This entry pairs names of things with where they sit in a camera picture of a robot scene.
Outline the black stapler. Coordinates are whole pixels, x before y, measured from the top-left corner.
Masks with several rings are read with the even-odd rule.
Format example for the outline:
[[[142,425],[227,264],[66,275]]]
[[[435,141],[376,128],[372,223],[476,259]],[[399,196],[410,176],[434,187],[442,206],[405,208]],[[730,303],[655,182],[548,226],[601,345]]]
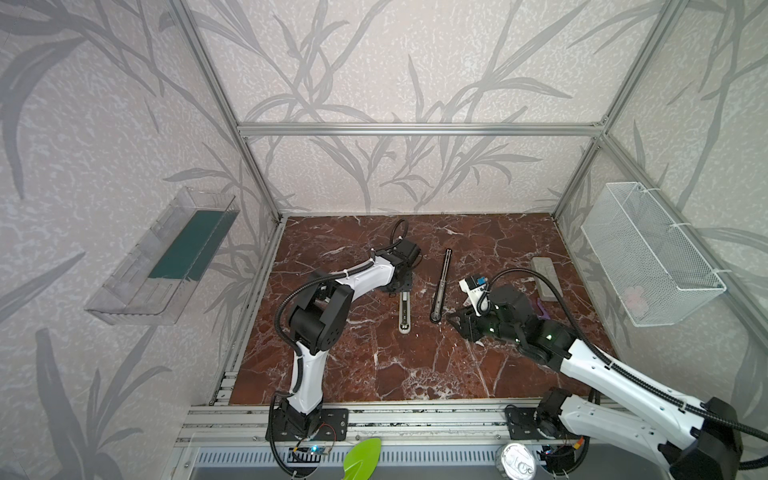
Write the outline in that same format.
[[[445,299],[445,291],[448,281],[448,273],[450,269],[450,263],[452,258],[452,250],[447,248],[445,250],[443,264],[440,272],[440,276],[437,282],[436,291],[432,300],[430,309],[430,321],[434,324],[439,324],[442,321],[443,304]]]

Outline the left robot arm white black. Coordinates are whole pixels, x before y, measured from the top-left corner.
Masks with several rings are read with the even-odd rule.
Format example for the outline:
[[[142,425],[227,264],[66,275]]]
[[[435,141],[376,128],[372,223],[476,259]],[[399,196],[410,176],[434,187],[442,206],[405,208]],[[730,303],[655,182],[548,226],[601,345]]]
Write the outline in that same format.
[[[352,304],[375,290],[406,291],[420,256],[417,244],[400,237],[354,267],[315,272],[283,300],[274,325],[294,357],[290,390],[277,394],[281,411],[305,418],[321,409],[327,357],[346,328]]]

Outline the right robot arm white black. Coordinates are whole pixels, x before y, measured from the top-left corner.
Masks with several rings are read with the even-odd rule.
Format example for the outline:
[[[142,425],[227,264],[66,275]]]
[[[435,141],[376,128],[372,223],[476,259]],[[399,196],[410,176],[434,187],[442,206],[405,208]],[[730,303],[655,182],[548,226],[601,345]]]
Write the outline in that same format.
[[[486,278],[460,281],[467,306],[447,321],[470,342],[511,344],[524,357],[588,385],[623,406],[615,411],[554,388],[537,408],[539,429],[596,438],[665,468],[674,479],[734,479],[763,469],[766,457],[745,461],[742,438],[766,433],[742,425],[735,409],[713,397],[704,402],[628,367],[581,339],[573,327],[536,315],[512,285],[489,288]]]

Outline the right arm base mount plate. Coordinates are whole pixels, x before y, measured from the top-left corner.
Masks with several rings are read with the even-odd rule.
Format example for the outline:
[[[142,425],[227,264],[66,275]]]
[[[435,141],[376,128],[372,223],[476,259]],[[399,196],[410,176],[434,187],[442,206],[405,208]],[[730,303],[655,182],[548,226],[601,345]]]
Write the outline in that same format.
[[[543,440],[536,419],[535,407],[507,405],[504,409],[506,427],[511,440]]]

